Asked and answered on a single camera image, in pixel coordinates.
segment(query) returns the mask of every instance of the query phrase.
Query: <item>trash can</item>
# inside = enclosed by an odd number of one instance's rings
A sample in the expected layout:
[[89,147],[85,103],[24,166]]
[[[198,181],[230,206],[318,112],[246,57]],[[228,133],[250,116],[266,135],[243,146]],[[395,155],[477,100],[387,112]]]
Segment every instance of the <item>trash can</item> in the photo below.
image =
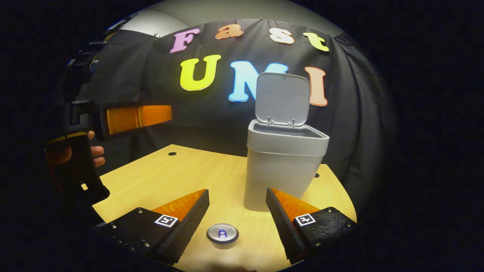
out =
[[257,78],[257,119],[247,137],[247,209],[269,211],[267,187],[301,198],[313,180],[330,138],[304,124],[310,96],[310,83],[302,76],[261,73]]

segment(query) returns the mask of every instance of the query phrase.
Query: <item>table surface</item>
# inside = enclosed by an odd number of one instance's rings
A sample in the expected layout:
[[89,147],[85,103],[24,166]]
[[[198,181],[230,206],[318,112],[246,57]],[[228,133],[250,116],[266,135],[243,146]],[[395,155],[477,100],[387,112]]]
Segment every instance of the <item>table surface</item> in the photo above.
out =
[[[174,266],[184,271],[278,271],[290,266],[269,212],[243,206],[247,158],[170,145],[101,176],[111,195],[93,207],[111,222],[134,208],[155,209],[189,193],[206,188],[210,206]],[[327,165],[320,165],[302,197],[324,209],[333,206],[356,222],[356,212],[343,186]],[[237,245],[217,249],[207,239],[216,223],[235,226]]]

